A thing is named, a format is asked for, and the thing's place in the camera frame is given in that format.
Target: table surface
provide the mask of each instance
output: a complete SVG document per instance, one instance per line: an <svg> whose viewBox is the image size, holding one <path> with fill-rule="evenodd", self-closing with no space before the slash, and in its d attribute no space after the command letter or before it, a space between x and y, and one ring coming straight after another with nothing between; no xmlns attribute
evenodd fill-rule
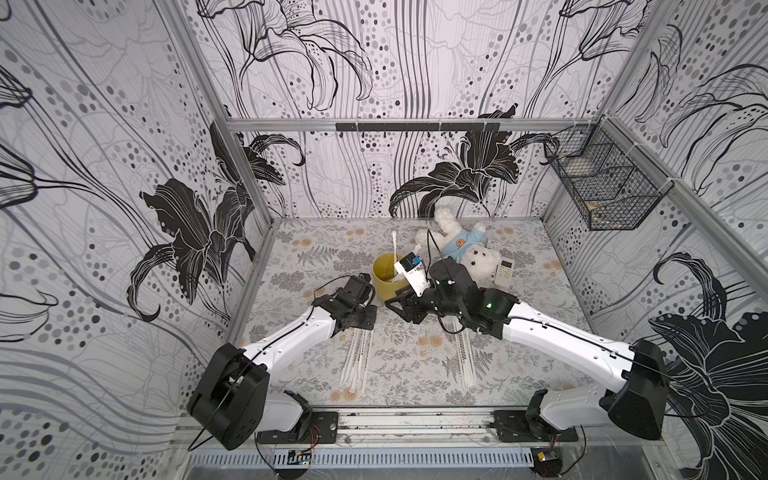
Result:
<svg viewBox="0 0 768 480"><path fill-rule="evenodd" d="M471 222L463 222L468 227ZM501 243L503 257L515 260L512 287L521 300L556 319L589 330L551 241L537 220L491 219L486 235ZM412 250L427 220L287 220L276 239L241 345L262 339L298 317L312 302L312 291L345 274L370 273L373 260L392 249L392 230ZM337 280L321 291L343 286ZM379 305L364 392L340 386L352 330L308 351L300 361L273 374L270 389L298 392L316 406L523 406L533 392L564 390L592 380L569 365L519 343L470 332L475 387L462 388L454 338L434 316L421 325L402 321Z"/></svg>

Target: metal bracket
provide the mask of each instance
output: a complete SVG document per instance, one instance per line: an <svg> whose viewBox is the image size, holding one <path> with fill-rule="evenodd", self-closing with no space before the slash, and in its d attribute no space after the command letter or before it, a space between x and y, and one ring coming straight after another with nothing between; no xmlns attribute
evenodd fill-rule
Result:
<svg viewBox="0 0 768 480"><path fill-rule="evenodd" d="M531 428L528 426L528 420L525 419L525 410L494 410L493 422L502 427L496 427L498 440L503 443L519 442L541 442L531 434ZM576 442L578 434L575 427L566 430L558 430L554 433L558 437L558 442ZM552 435L543 439L546 442L552 440Z"/></svg>
<svg viewBox="0 0 768 480"><path fill-rule="evenodd" d="M336 433L339 429L338 412L312 412L309 425L314 435L318 435L318 445L336 443ZM317 430L315 430L315 426L319 429L319 434L317 433ZM258 443L260 445L311 443L311 439L310 442L308 442L307 439L310 439L310 435L306 435L305 438L296 440L291 436L291 432L271 430L267 432L259 432Z"/></svg>

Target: wire basket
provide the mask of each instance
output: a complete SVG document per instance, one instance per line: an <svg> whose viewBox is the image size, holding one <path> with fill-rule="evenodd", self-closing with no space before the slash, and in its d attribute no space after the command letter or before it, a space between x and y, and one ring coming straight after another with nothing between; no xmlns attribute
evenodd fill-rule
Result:
<svg viewBox="0 0 768 480"><path fill-rule="evenodd" d="M545 156L589 230L634 230L664 196L599 127L576 125Z"/></svg>

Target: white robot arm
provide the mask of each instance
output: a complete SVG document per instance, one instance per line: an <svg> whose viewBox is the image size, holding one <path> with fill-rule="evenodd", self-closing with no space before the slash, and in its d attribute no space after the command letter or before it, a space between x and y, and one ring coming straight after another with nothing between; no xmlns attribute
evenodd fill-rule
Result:
<svg viewBox="0 0 768 480"><path fill-rule="evenodd" d="M347 328L373 329L376 306L370 276L351 276L333 295L312 302L275 333L238 349L222 345L208 364L187 411L228 450L254 432L278 430L299 440L312 407L293 392L268 393L270 374Z"/></svg>
<svg viewBox="0 0 768 480"><path fill-rule="evenodd" d="M386 306L406 322L428 313L457 316L467 329L532 346L587 373L598 384L564 392L536 392L526 418L540 439L574 425L613 422L643 439L659 439L669 382L658 346L606 339L553 319L517 297L481 289L463 265L441 259L430 279L413 254L400 260L409 282Z"/></svg>

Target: yellow bowl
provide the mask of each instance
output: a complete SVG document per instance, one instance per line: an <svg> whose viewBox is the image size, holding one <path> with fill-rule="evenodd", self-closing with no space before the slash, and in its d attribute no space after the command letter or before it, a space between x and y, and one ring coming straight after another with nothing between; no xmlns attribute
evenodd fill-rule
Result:
<svg viewBox="0 0 768 480"><path fill-rule="evenodd" d="M401 259L402 255L398 255L397 260ZM376 295L382 301L391 299L395 296L397 290L408 285L408 280L405 278L398 280L397 282L388 281L397 276L395 262L392 260L392 252L379 255L379 257L373 261L371 272L373 273L373 287L376 288Z"/></svg>

